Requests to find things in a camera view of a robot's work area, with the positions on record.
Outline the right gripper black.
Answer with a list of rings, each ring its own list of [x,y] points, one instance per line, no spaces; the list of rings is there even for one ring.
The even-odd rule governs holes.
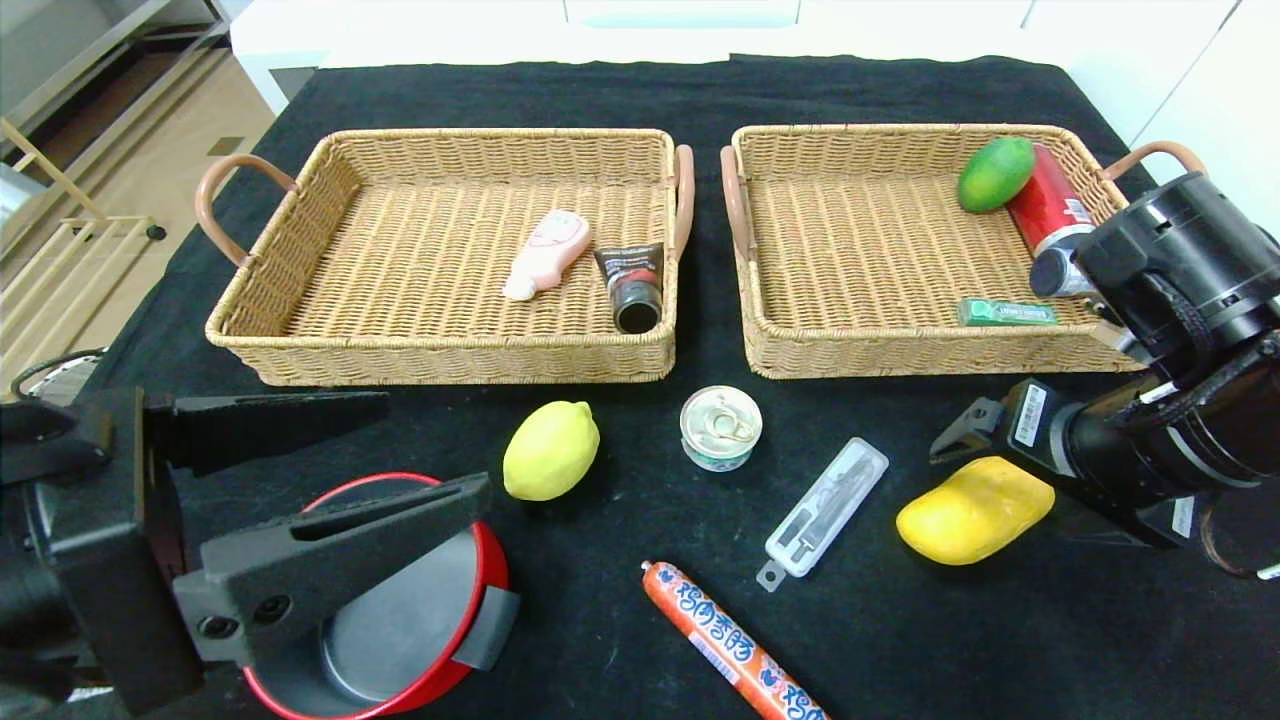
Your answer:
[[[993,436],[1001,456],[1097,512],[1135,512],[1183,496],[1107,413],[1036,378],[1009,391],[1005,410],[975,398],[932,442],[928,460],[937,465],[984,452]]]

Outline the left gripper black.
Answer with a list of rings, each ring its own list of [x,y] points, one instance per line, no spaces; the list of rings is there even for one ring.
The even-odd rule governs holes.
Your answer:
[[[198,689],[202,660],[260,664],[470,528],[475,474],[216,537],[198,550],[201,569],[182,575],[168,464],[206,477],[389,411],[387,392],[148,398],[138,387],[64,409],[70,427],[37,441],[41,473],[23,489],[36,565],[55,587],[58,619],[69,621],[46,646],[77,639],[76,667],[146,714]]]

